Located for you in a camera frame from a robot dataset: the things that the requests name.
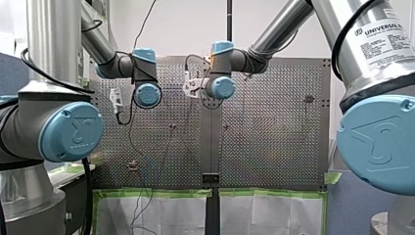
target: robotic arm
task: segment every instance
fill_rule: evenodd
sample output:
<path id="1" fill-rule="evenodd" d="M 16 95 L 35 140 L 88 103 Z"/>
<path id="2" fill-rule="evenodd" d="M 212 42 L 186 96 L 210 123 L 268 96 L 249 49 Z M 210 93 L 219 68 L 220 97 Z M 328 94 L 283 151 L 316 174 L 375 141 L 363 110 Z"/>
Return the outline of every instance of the robotic arm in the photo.
<path id="1" fill-rule="evenodd" d="M 157 80 L 156 53 L 150 48 L 135 48 L 131 54 L 116 52 L 82 4 L 82 46 L 96 62 L 102 78 L 129 78 L 135 85 L 134 102 L 152 109 L 161 101 Z"/>
<path id="2" fill-rule="evenodd" d="M 93 91 L 77 83 L 80 39 L 102 78 L 131 77 L 134 102 L 141 108 L 161 101 L 156 55 L 136 48 L 119 56 L 81 1 L 27 0 L 27 24 L 23 61 L 31 68 L 30 81 L 17 97 L 0 97 L 0 232 L 65 234 L 65 193 L 53 188 L 43 162 L 82 160 L 89 167 L 85 158 L 98 146 L 104 129 L 102 115 L 90 104 Z M 91 193 L 87 202 L 90 225 Z"/>
<path id="3" fill-rule="evenodd" d="M 333 49 L 333 70 L 346 86 L 338 130 L 344 161 L 379 189 L 415 195 L 415 52 L 387 0 L 290 0 L 248 51 L 213 43 L 207 95 L 230 98 L 232 71 L 265 72 L 314 12 Z"/>

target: white plastic sheet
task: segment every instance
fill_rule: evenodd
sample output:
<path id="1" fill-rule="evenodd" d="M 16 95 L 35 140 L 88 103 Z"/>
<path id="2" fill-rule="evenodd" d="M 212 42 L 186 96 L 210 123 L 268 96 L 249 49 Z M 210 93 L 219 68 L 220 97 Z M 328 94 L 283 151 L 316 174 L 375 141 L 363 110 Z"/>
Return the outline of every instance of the white plastic sheet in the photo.
<path id="1" fill-rule="evenodd" d="M 309 192 L 221 193 L 221 235 L 323 235 L 325 202 Z"/>
<path id="2" fill-rule="evenodd" d="M 168 194 L 124 192 L 96 197 L 94 234 L 97 235 L 204 235 L 208 193 Z M 147 207 L 132 224 L 136 215 Z"/>

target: silver cylinder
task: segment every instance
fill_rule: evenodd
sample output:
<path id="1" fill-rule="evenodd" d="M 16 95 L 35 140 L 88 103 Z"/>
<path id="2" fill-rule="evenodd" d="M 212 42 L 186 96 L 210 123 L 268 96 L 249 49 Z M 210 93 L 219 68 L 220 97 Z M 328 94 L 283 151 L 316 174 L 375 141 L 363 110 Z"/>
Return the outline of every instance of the silver cylinder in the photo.
<path id="1" fill-rule="evenodd" d="M 305 0 L 290 0 L 253 45 L 255 52 L 274 52 L 314 13 Z"/>
<path id="2" fill-rule="evenodd" d="M 52 77 L 79 86 L 80 0 L 27 0 L 28 56 Z M 30 79 L 45 82 L 36 72 Z"/>
<path id="3" fill-rule="evenodd" d="M 1 202 L 7 217 L 48 203 L 53 186 L 43 164 L 0 172 Z"/>
<path id="4" fill-rule="evenodd" d="M 366 2 L 312 0 L 331 48 L 347 21 Z M 342 45 L 338 68 L 346 86 L 344 101 L 358 99 L 369 88 L 378 89 L 381 83 L 415 71 L 415 53 L 389 1 L 375 2 L 360 16 Z"/>
<path id="5" fill-rule="evenodd" d="M 100 28 L 93 28 L 96 23 L 89 16 L 88 10 L 85 5 L 82 4 L 82 30 L 86 30 L 82 33 L 82 46 L 91 55 L 94 61 L 98 65 L 106 64 L 115 57 L 115 51 L 110 42 L 101 32 Z"/>
<path id="6" fill-rule="evenodd" d="M 65 234 L 65 193 L 54 190 L 43 164 L 1 171 L 0 187 L 8 234 Z"/>

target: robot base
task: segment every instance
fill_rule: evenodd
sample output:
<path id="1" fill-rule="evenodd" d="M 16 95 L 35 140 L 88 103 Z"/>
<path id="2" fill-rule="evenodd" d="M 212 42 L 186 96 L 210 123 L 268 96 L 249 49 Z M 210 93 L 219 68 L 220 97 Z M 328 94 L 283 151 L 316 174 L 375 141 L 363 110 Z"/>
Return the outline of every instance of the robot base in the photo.
<path id="1" fill-rule="evenodd" d="M 9 235 L 65 235 L 65 193 L 55 192 L 51 202 L 7 219 Z"/>

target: vertical metal pole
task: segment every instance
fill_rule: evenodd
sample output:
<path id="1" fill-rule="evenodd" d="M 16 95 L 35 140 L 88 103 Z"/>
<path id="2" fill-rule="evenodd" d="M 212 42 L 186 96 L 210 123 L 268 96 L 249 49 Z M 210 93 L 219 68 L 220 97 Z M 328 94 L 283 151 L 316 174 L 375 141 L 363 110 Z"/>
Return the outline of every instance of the vertical metal pole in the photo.
<path id="1" fill-rule="evenodd" d="M 54 78 L 77 84 L 80 0 L 27 0 L 28 56 Z M 46 81 L 35 73 L 30 79 Z"/>
<path id="2" fill-rule="evenodd" d="M 227 40 L 228 41 L 232 41 L 232 32 L 233 32 L 233 28 L 232 28 L 232 12 L 233 12 L 233 0 L 228 0 L 228 17 L 227 17 Z"/>

